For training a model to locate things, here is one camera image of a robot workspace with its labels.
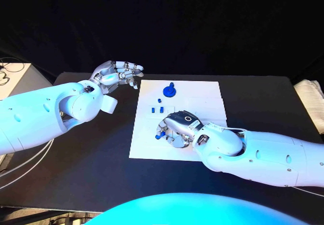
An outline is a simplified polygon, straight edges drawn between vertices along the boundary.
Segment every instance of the black tabletop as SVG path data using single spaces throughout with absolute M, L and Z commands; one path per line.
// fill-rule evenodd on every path
M 86 73 L 63 73 L 55 85 L 88 78 Z M 273 132 L 321 143 L 288 78 L 145 75 L 142 79 L 219 81 L 229 127 Z M 105 211 L 144 196 L 194 192 L 248 200 L 308 223 L 322 224 L 324 199 L 315 195 L 213 172 L 201 162 L 128 158 L 138 93 L 128 85 L 118 87 L 111 94 L 118 100 L 114 114 L 99 112 L 92 121 L 55 139 L 37 167 L 0 190 L 0 205 Z M 40 146 L 14 153 L 8 168 L 17 166 L 39 149 Z M 21 175 L 36 160 L 1 178 L 0 185 Z

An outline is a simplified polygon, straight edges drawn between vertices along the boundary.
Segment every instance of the blue small object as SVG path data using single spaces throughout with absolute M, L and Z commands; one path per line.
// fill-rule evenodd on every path
M 174 83 L 170 83 L 170 86 L 164 87 L 163 94 L 165 97 L 171 98 L 176 95 Z
M 158 140 L 163 136 L 165 136 L 165 132 L 164 131 L 161 132 L 161 135 L 160 136 L 155 135 L 155 139 Z

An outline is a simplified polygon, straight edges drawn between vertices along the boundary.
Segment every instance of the blue object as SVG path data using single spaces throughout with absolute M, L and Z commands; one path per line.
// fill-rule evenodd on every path
M 305 225 L 298 219 L 252 202 L 196 193 L 171 193 L 135 199 L 86 223 L 101 224 Z
M 165 135 L 165 132 L 163 131 L 160 136 L 155 135 L 155 139 L 158 140 L 164 135 Z
M 170 83 L 170 86 L 167 86 L 163 89 L 163 94 L 168 98 L 171 98 L 176 95 L 176 89 L 174 89 L 174 83 L 173 82 Z

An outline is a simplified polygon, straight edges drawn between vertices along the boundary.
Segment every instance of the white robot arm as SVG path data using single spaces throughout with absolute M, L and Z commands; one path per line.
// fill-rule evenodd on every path
M 0 155 L 32 148 L 91 121 L 99 110 L 112 113 L 116 100 L 106 96 L 119 84 L 137 89 L 142 67 L 108 61 L 91 79 L 14 95 L 0 101 Z
M 165 135 L 171 129 L 178 136 Z M 193 144 L 206 167 L 279 187 L 324 187 L 324 145 L 288 136 L 203 125 L 187 111 L 171 113 L 157 127 L 157 139 L 176 148 Z

